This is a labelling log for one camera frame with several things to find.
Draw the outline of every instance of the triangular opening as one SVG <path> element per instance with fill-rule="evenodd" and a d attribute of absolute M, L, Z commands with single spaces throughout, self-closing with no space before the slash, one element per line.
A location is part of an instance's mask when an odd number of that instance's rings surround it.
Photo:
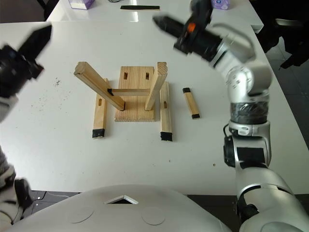
<path fill-rule="evenodd" d="M 138 204 L 139 202 L 126 196 L 122 195 L 116 198 L 113 198 L 109 201 L 104 202 L 104 204 Z"/>
<path fill-rule="evenodd" d="M 121 199 L 121 200 L 118 200 L 118 201 L 110 203 L 110 204 L 133 204 L 133 203 L 127 201 L 126 199 Z"/>

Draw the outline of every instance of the floor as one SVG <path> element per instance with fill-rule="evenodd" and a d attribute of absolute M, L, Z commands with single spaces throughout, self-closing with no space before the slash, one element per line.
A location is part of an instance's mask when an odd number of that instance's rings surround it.
<path fill-rule="evenodd" d="M 14 0 L 14 3 L 12 2 L 12 0 L 0 0 L 0 23 L 44 20 L 43 9 L 37 0 Z M 267 52 L 266 56 L 309 148 L 309 76 L 306 74 L 306 71 L 309 71 L 309 61 L 300 67 L 280 69 L 280 65 L 289 57 L 289 54 L 284 50 L 282 38 L 277 46 Z M 31 196 L 34 202 L 24 212 L 24 217 L 76 194 L 79 193 L 32 191 Z M 233 232 L 239 231 L 240 224 L 235 214 L 235 196 L 190 195 L 188 197 L 218 217 Z M 309 214 L 309 195 L 297 195 L 297 198 Z"/>
<path fill-rule="evenodd" d="M 300 67 L 280 69 L 280 65 L 290 56 L 284 49 L 282 37 L 266 56 L 309 149 L 309 60 Z"/>

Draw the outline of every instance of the tissue box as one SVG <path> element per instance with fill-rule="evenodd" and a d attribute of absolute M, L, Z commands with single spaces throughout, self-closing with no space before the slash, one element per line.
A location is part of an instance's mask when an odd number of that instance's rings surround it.
<path fill-rule="evenodd" d="M 227 10 L 230 5 L 230 0 L 212 0 L 212 6 L 216 9 Z"/>
<path fill-rule="evenodd" d="M 69 0 L 71 8 L 87 10 L 95 0 Z"/>

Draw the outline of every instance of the wooden rung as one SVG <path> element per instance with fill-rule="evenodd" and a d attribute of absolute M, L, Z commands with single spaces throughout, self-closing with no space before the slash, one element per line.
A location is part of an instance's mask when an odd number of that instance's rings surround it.
<path fill-rule="evenodd" d="M 112 96 L 108 92 L 108 89 L 111 88 L 110 85 L 87 62 L 78 62 L 74 75 L 118 110 L 125 109 L 125 101 L 121 97 Z"/>
<path fill-rule="evenodd" d="M 154 106 L 155 98 L 158 96 L 167 75 L 166 62 L 158 62 L 150 85 L 150 94 L 145 102 L 145 110 L 151 110 Z"/>
<path fill-rule="evenodd" d="M 97 94 L 95 117 L 93 121 L 92 138 L 97 139 L 104 137 L 106 127 L 106 113 L 107 113 L 107 101 Z"/>
<path fill-rule="evenodd" d="M 170 117 L 169 83 L 165 81 L 160 90 L 161 140 L 173 141 Z"/>
<path fill-rule="evenodd" d="M 114 96 L 148 96 L 150 93 L 150 89 L 113 88 L 110 89 L 109 92 L 111 92 Z"/>
<path fill-rule="evenodd" d="M 187 101 L 192 119 L 200 118 L 197 103 L 194 100 L 194 97 L 191 93 L 190 88 L 183 88 L 183 93 L 184 93 L 185 99 Z"/>

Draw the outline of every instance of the orange component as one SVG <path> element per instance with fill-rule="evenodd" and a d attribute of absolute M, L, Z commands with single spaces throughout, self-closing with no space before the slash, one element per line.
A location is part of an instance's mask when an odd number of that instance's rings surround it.
<path fill-rule="evenodd" d="M 187 28 L 188 32 L 192 33 L 195 29 L 195 26 L 196 26 L 195 23 L 189 23 L 188 28 Z"/>

